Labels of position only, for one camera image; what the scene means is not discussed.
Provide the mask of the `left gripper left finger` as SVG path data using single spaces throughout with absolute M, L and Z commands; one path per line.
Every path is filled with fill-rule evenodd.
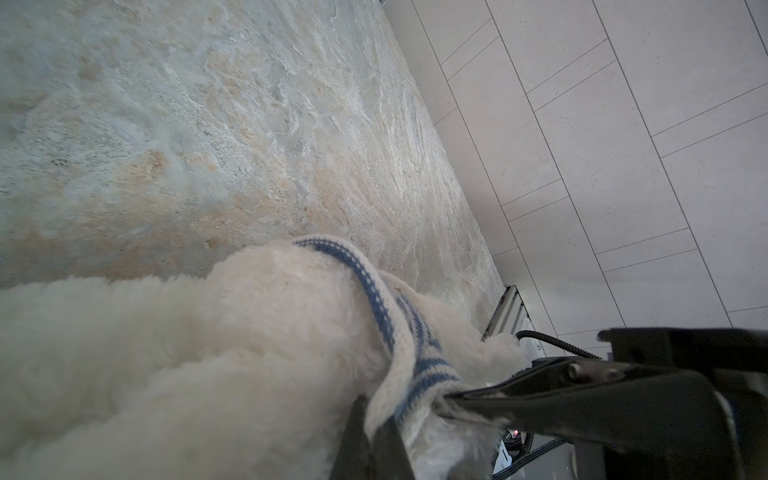
M 367 398 L 352 404 L 333 463 L 330 480 L 365 480 L 369 477 L 370 443 L 364 431 Z

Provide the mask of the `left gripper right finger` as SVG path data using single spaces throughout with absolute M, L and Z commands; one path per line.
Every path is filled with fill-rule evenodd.
M 415 479 L 394 417 L 390 417 L 374 435 L 370 450 L 370 478 L 374 480 Z

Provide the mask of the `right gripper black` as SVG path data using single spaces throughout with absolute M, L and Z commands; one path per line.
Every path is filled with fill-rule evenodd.
M 559 437 L 574 445 L 580 479 L 766 478 L 766 332 L 629 328 L 598 338 L 618 362 L 548 361 L 446 396 L 443 414 Z

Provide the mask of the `blue white striped shirt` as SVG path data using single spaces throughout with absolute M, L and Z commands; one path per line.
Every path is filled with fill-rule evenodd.
M 437 335 L 406 296 L 407 285 L 376 269 L 351 242 L 326 235 L 307 235 L 293 241 L 338 260 L 350 268 L 370 304 L 379 336 L 390 360 L 382 384 L 372 396 L 364 417 L 364 432 L 372 437 L 384 422 L 394 419 L 405 444 L 420 435 L 432 404 L 463 386 L 458 372 L 445 358 Z

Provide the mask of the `white teddy bear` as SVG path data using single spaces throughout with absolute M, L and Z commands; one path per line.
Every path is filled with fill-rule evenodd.
M 390 366 L 350 268 L 293 241 L 203 277 L 67 278 L 1 293 L 5 479 L 325 479 L 352 404 Z M 410 286 L 463 386 L 529 366 Z M 497 427 L 438 415 L 405 445 L 419 479 L 486 460 Z

